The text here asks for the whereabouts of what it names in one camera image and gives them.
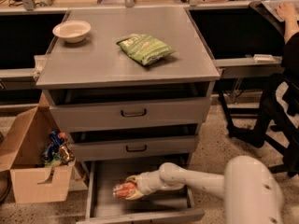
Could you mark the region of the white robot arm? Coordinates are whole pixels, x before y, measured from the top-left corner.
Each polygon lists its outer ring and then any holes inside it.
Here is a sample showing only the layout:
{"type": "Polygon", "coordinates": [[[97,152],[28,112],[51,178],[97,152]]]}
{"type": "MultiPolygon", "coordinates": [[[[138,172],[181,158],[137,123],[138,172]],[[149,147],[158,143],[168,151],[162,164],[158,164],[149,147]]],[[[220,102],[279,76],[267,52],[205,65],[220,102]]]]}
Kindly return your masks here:
{"type": "Polygon", "coordinates": [[[131,200],[158,190],[188,186],[224,200],[226,224],[283,224],[282,190],[269,169],[249,156],[237,156],[225,166],[223,175],[181,168],[166,162],[158,170],[127,178],[136,188],[131,200]]]}

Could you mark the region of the person hand on keyboard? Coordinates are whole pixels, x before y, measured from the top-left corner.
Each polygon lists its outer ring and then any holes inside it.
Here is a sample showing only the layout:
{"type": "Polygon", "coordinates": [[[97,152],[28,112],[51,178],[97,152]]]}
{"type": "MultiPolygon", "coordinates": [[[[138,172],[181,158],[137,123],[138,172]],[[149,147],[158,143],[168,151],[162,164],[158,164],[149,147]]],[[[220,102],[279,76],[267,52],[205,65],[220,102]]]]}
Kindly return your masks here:
{"type": "Polygon", "coordinates": [[[281,3],[277,6],[276,11],[284,21],[296,20],[296,10],[292,3],[281,3]]]}

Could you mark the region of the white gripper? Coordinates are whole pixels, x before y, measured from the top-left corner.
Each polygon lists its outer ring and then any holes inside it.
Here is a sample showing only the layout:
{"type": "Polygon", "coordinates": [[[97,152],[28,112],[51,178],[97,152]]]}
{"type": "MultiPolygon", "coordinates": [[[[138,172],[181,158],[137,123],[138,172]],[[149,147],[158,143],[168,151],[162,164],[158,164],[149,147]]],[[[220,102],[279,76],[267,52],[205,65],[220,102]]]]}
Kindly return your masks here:
{"type": "Polygon", "coordinates": [[[138,189],[126,197],[126,200],[128,201],[138,200],[144,195],[150,195],[157,190],[161,190],[164,186],[164,182],[160,178],[158,171],[145,172],[140,175],[131,175],[125,179],[125,183],[127,182],[136,183],[138,189]]]}

